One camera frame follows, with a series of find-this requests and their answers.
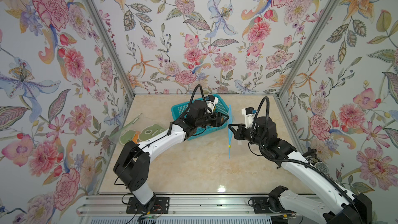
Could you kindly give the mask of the clear blue-zipper bag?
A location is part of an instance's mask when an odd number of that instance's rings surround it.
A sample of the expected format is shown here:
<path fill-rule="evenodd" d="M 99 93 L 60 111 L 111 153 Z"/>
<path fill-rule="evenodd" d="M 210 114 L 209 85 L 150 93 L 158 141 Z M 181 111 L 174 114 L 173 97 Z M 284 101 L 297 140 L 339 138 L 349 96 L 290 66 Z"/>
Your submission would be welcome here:
<path fill-rule="evenodd" d="M 232 106 L 231 104 L 229 104 L 229 121 L 228 121 L 228 125 L 233 123 L 233 114 L 232 114 Z M 228 145 L 228 149 L 229 149 L 229 159 L 231 159 L 231 143 L 232 143 L 232 137 L 233 137 L 233 132 L 230 130 L 230 128 L 228 127 L 228 139 L 229 139 L 229 145 Z"/>

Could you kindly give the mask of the teal plastic basket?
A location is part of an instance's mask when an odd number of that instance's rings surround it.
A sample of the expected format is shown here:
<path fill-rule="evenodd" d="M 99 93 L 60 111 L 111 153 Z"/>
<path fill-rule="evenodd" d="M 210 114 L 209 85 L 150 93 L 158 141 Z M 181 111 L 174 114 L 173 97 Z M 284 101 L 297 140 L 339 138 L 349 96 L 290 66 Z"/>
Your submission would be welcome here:
<path fill-rule="evenodd" d="M 171 112 L 175 124 L 187 132 L 186 140 L 226 128 L 230 119 L 226 103 L 217 94 L 174 105 Z"/>

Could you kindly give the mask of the green printed zip-top bag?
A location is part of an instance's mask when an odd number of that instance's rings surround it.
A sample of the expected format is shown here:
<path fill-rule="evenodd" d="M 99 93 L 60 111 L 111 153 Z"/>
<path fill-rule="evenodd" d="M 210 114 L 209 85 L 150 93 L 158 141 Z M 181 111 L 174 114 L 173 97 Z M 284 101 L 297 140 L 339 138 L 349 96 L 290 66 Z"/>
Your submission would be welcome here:
<path fill-rule="evenodd" d="M 166 130 L 165 125 L 159 124 L 153 118 L 139 114 L 131 122 L 127 123 L 121 130 L 109 137 L 113 144 L 125 145 L 132 141 L 134 134 L 140 132 L 140 142 L 147 141 Z"/>

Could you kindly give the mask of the large orange mango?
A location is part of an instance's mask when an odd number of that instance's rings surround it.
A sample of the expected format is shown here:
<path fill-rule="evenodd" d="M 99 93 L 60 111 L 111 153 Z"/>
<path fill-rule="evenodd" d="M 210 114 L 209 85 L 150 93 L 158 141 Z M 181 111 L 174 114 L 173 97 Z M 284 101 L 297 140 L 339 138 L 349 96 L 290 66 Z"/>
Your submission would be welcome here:
<path fill-rule="evenodd" d="M 133 141 L 135 144 L 138 144 L 138 143 L 140 142 L 139 137 L 140 137 L 140 132 L 137 131 L 137 132 L 134 134 L 134 136 L 132 137 L 132 141 Z"/>

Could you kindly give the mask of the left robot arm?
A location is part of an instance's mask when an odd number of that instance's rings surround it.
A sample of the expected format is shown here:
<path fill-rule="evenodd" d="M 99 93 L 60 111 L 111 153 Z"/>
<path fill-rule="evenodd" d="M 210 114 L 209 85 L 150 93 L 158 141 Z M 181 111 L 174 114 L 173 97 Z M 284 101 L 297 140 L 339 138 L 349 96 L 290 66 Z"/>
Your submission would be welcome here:
<path fill-rule="evenodd" d="M 126 143 L 114 166 L 117 179 L 143 207 L 154 204 L 155 193 L 147 184 L 150 164 L 160 154 L 192 136 L 205 135 L 207 129 L 219 130 L 226 126 L 228 107 L 218 95 L 189 102 L 181 115 L 167 130 L 147 141 Z"/>

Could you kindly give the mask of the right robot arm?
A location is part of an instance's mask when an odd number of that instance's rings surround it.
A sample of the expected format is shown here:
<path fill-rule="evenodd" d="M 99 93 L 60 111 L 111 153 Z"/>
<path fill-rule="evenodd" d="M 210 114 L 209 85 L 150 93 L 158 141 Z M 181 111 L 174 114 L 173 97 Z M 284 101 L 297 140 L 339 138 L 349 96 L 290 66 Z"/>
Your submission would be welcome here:
<path fill-rule="evenodd" d="M 318 201 L 278 186 L 268 194 L 266 206 L 273 213 L 292 211 L 319 224 L 370 224 L 372 201 L 356 195 L 316 168 L 289 142 L 278 137 L 276 124 L 261 117 L 252 125 L 229 124 L 234 138 L 257 145 L 262 157 L 293 174 L 316 196 Z"/>

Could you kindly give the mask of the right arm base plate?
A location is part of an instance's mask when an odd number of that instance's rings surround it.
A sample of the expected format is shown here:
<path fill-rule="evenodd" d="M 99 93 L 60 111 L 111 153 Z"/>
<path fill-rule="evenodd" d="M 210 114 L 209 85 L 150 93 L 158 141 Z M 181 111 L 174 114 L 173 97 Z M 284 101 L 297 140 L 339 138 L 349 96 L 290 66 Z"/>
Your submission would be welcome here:
<path fill-rule="evenodd" d="M 293 211 L 286 210 L 275 199 L 269 197 L 252 197 L 248 205 L 253 208 L 255 214 L 293 214 Z"/>

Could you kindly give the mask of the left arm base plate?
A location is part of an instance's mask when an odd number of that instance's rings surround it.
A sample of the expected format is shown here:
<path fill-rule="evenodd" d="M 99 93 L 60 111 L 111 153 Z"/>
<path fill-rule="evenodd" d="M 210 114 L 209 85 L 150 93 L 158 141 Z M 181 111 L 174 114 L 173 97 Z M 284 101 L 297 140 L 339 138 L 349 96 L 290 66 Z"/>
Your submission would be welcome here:
<path fill-rule="evenodd" d="M 148 203 L 141 204 L 136 197 L 130 197 L 127 214 L 168 214 L 170 197 L 153 197 Z"/>

